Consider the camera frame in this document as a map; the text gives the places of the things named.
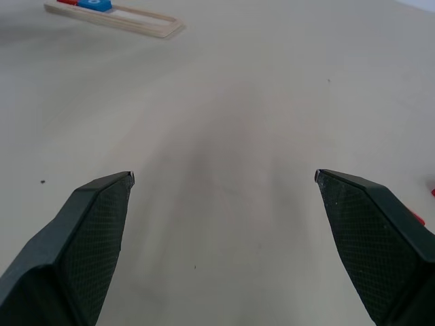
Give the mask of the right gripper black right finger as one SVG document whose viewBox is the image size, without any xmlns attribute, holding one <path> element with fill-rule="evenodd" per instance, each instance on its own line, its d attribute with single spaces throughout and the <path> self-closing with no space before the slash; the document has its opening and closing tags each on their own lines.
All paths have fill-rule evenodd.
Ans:
<svg viewBox="0 0 435 326">
<path fill-rule="evenodd" d="M 375 325 L 434 324 L 434 234 L 387 187 L 315 173 L 339 257 Z"/>
</svg>

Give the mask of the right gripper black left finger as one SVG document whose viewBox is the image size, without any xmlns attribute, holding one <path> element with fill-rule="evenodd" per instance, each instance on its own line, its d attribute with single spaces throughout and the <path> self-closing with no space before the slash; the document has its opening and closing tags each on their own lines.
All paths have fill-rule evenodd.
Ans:
<svg viewBox="0 0 435 326">
<path fill-rule="evenodd" d="M 134 174 L 77 188 L 1 276 L 2 325 L 95 325 L 121 251 Z"/>
</svg>

